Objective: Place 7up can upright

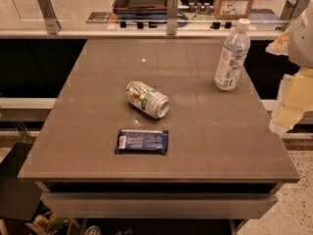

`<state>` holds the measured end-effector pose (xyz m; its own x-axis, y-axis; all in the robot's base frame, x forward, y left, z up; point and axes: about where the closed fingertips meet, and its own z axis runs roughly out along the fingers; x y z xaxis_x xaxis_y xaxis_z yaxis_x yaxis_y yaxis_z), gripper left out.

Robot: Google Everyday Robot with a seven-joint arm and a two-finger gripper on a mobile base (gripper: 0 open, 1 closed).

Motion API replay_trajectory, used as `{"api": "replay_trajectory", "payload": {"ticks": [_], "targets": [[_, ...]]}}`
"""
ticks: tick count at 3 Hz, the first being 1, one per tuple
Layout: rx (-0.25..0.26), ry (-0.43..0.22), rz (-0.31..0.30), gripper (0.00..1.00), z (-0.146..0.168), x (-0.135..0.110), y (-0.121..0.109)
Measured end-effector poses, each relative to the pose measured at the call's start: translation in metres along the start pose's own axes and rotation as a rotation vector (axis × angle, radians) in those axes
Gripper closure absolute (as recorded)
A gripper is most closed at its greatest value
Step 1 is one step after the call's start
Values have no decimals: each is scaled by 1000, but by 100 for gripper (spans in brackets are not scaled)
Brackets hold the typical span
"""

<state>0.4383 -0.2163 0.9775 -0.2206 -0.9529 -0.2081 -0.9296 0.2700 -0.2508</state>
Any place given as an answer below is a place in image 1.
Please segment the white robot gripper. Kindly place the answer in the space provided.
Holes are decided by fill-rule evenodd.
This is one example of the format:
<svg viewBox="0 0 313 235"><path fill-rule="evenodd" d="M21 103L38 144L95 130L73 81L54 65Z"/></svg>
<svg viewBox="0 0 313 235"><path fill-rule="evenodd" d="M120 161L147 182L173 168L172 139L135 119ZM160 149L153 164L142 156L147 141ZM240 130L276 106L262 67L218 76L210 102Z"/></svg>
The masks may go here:
<svg viewBox="0 0 313 235"><path fill-rule="evenodd" d="M265 51L277 56L289 55L292 63L303 67L294 75L283 76L271 114L270 130L284 135L313 106L313 0L292 27L288 27Z"/></svg>

